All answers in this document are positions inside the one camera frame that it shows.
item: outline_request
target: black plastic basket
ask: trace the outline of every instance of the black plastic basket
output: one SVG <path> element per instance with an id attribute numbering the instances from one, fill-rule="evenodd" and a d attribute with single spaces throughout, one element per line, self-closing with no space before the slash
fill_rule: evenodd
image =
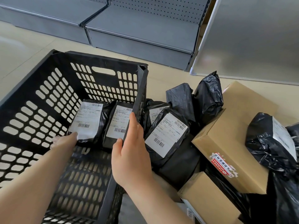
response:
<path id="1" fill-rule="evenodd" d="M 0 187 L 45 154 L 54 136 L 66 134 L 85 98 L 134 102 L 139 119 L 147 75 L 147 64 L 51 51 L 0 102 Z M 114 223 L 122 193 L 111 154 L 75 147 L 43 223 Z"/>

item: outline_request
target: beige floor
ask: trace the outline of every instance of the beige floor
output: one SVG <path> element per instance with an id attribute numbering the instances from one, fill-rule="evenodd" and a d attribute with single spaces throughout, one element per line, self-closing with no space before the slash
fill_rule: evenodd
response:
<path id="1" fill-rule="evenodd" d="M 149 64 L 147 97 L 166 100 L 165 91 L 183 82 L 195 89 L 201 76 L 89 45 L 25 30 L 0 21 L 0 99 L 52 49 L 79 51 Z M 234 80 L 221 79 L 222 89 Z M 280 105 L 277 118 L 284 125 L 299 121 L 299 86 L 239 80 Z"/>

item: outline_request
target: cardboard box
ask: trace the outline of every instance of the cardboard box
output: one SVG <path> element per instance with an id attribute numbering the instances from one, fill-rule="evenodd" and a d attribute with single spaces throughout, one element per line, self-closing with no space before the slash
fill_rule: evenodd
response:
<path id="1" fill-rule="evenodd" d="M 194 174 L 178 194 L 201 224 L 235 224 L 241 214 L 204 172 Z"/>
<path id="2" fill-rule="evenodd" d="M 245 147 L 249 123 L 258 112 L 274 115 L 278 106 L 238 82 L 223 93 L 223 110 L 192 143 L 241 193 L 266 194 L 268 170 Z"/>

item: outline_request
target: forearm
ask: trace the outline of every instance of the forearm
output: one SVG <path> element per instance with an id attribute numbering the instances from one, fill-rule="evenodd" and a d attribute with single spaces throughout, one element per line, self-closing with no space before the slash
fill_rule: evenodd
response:
<path id="1" fill-rule="evenodd" d="M 148 224 L 192 223 L 155 180 L 126 190 Z"/>
<path id="2" fill-rule="evenodd" d="M 40 224 L 73 147 L 56 147 L 0 189 L 3 224 Z"/>

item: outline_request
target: human hand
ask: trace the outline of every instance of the human hand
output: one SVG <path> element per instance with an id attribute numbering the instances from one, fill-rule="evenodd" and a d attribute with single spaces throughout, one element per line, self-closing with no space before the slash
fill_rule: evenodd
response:
<path id="1" fill-rule="evenodd" d="M 126 191 L 153 181 L 150 155 L 145 148 L 143 128 L 130 114 L 125 142 L 118 139 L 112 150 L 112 174 L 115 181 Z"/>
<path id="2" fill-rule="evenodd" d="M 51 144 L 50 149 L 56 148 L 56 147 L 60 147 L 60 148 L 71 148 L 73 149 L 77 143 L 77 132 L 74 132 L 68 136 L 56 136 L 53 137 L 52 141 L 53 144 Z"/>

